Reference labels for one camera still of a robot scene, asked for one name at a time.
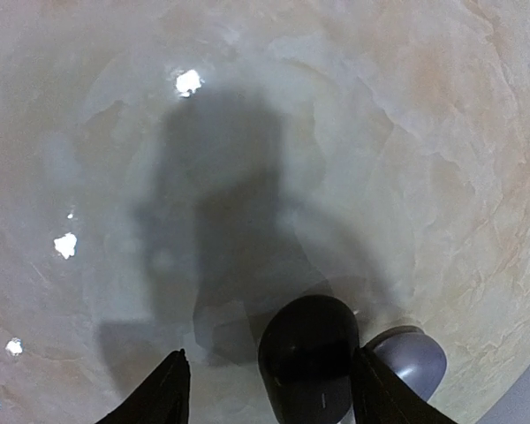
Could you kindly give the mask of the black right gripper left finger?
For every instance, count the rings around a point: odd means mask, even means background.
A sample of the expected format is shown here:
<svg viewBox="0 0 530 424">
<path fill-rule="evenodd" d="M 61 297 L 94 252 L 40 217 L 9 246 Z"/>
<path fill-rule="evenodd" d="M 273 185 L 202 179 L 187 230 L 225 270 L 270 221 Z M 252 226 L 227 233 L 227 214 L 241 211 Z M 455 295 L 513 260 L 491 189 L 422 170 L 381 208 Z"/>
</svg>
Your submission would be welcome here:
<svg viewBox="0 0 530 424">
<path fill-rule="evenodd" d="M 173 351 L 97 424 L 187 424 L 190 383 L 185 350 Z"/>
</svg>

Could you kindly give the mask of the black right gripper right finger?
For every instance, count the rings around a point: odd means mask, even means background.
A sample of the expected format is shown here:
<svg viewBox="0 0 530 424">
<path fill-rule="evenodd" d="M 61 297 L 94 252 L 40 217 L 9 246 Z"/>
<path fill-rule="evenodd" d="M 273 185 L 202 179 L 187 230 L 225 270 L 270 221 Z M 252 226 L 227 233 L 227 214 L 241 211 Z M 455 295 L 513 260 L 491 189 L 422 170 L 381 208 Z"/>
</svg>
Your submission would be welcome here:
<svg viewBox="0 0 530 424">
<path fill-rule="evenodd" d="M 456 424 L 416 395 L 372 351 L 352 357 L 352 405 L 363 424 Z"/>
</svg>

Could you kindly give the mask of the black oval charging case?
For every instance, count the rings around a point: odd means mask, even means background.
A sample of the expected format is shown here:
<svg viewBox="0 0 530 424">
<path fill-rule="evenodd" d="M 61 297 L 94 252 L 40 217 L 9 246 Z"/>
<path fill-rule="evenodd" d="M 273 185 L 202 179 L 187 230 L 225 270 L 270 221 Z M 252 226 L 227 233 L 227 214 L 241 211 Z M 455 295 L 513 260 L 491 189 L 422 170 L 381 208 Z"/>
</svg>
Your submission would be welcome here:
<svg viewBox="0 0 530 424">
<path fill-rule="evenodd" d="M 308 295 L 269 322 L 258 365 L 276 420 L 338 423 L 352 406 L 350 369 L 359 347 L 352 310 L 341 300 Z"/>
</svg>

